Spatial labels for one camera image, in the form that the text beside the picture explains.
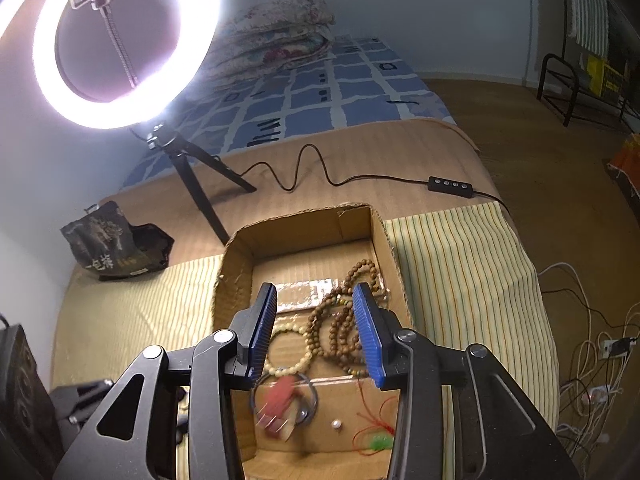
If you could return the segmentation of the black metal bangle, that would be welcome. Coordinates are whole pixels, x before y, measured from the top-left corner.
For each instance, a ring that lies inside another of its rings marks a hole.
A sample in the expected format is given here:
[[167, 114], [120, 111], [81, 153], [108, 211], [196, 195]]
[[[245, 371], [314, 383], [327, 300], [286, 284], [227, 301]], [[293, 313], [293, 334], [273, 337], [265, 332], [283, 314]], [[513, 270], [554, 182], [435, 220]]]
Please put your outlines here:
[[[292, 375], [282, 375], [281, 377], [277, 377], [276, 375], [270, 374], [268, 372], [262, 373], [262, 376], [259, 377], [252, 391], [250, 392], [250, 400], [248, 401], [248, 403], [250, 404], [250, 410], [252, 411], [252, 413], [258, 418], [262, 417], [262, 412], [264, 411], [265, 407], [257, 407], [257, 391], [260, 386], [262, 386], [265, 382], [268, 382], [269, 379], [273, 378], [276, 378], [277, 380], [280, 380], [282, 378], [288, 379], [291, 384], [292, 390], [291, 394], [288, 397], [294, 398], [294, 396], [297, 396], [299, 398], [298, 408], [296, 408], [295, 417], [293, 418], [293, 424], [295, 426], [309, 424], [314, 418], [314, 415], [317, 414], [319, 395], [316, 387], [312, 384], [311, 379], [302, 372], [295, 372]], [[299, 382], [301, 382], [309, 389], [309, 398], [306, 398], [306, 396], [297, 392], [296, 385]]]

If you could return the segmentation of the brown cardboard box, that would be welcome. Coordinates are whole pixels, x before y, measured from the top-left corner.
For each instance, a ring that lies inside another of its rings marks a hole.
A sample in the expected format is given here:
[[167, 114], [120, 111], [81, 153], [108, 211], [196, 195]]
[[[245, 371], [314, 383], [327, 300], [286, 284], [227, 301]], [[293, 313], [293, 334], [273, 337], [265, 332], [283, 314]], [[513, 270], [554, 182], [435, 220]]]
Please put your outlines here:
[[[227, 327], [260, 286], [273, 284], [277, 314], [262, 373], [306, 374], [317, 414], [285, 442], [267, 437], [250, 393], [232, 396], [242, 466], [249, 479], [383, 479], [390, 464], [398, 396], [368, 377], [352, 313], [358, 283], [413, 326], [405, 286], [380, 215], [346, 204], [273, 217], [239, 229], [224, 250], [213, 300], [214, 328]], [[339, 419], [341, 430], [331, 422]]]

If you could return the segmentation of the yellow striped cloth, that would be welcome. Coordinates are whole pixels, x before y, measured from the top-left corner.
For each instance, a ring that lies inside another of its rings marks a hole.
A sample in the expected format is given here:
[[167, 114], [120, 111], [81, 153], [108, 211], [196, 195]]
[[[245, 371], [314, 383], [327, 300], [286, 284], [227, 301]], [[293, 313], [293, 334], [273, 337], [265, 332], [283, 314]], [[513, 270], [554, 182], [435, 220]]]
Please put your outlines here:
[[[484, 344], [553, 428], [559, 365], [552, 330], [535, 267], [501, 207], [463, 206], [383, 226], [410, 328], [443, 347]], [[76, 271], [58, 316], [52, 387], [117, 379], [150, 344], [177, 350], [219, 330], [213, 300], [222, 256], [114, 282]]]

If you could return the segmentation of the black snack bag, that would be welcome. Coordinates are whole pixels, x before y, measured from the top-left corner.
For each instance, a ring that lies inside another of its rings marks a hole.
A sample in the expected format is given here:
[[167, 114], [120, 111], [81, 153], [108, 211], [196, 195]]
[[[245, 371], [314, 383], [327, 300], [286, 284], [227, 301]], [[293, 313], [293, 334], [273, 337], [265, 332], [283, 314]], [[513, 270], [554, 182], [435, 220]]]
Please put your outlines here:
[[134, 226], [114, 202], [61, 229], [76, 262], [100, 281], [163, 271], [175, 240], [153, 223]]

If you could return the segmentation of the orange cloth covered item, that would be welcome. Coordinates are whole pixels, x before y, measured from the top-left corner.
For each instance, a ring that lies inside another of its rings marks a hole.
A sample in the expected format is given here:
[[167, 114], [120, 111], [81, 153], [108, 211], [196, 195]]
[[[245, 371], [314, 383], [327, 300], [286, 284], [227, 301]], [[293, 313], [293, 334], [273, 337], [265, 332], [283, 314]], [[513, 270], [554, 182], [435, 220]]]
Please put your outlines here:
[[640, 136], [631, 133], [620, 150], [605, 163], [606, 172], [634, 206], [639, 206]]

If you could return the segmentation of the black clothes rack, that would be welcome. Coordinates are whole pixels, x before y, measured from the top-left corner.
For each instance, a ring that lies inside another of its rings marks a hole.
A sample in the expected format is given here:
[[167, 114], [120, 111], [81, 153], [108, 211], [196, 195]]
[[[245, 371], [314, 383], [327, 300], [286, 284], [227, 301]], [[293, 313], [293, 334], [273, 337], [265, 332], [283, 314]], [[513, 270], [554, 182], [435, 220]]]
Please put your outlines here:
[[571, 122], [631, 132], [639, 38], [615, 0], [562, 0], [562, 42], [541, 61], [536, 99]]

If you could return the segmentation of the yellow box on rack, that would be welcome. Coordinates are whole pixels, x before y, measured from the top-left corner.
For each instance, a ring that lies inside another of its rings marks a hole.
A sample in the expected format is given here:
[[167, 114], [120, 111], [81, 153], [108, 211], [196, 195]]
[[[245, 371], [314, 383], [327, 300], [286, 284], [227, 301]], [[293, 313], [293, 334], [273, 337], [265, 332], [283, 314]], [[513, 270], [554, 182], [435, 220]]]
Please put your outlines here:
[[608, 64], [603, 58], [588, 54], [586, 72], [589, 76], [589, 90], [605, 102], [617, 103], [626, 88], [623, 74]]

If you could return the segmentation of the blue checkered bed sheet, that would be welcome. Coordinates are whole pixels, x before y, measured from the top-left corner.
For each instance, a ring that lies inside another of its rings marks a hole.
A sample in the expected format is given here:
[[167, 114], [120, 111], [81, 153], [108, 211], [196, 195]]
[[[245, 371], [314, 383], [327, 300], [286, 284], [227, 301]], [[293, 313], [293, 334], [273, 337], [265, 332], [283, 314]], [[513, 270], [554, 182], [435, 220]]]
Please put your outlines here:
[[206, 84], [157, 122], [213, 156], [293, 136], [410, 118], [451, 122], [440, 97], [378, 38], [343, 36], [324, 58], [228, 88]]

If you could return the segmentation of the folded floral quilt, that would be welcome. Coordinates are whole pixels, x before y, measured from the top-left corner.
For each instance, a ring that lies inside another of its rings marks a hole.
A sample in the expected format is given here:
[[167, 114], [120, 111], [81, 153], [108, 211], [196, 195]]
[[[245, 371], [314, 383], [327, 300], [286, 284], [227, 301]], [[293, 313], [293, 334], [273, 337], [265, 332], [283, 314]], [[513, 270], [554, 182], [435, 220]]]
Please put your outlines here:
[[326, 0], [273, 0], [227, 18], [198, 71], [220, 86], [290, 70], [321, 58], [334, 43]]

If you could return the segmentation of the white knitted hanging cloth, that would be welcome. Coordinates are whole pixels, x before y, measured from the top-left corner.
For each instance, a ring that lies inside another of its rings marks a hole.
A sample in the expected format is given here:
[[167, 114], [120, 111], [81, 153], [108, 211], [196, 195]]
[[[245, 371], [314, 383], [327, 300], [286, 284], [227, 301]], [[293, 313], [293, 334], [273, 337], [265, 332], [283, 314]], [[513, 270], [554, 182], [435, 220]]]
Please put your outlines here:
[[570, 38], [599, 58], [608, 57], [608, 0], [570, 0]]

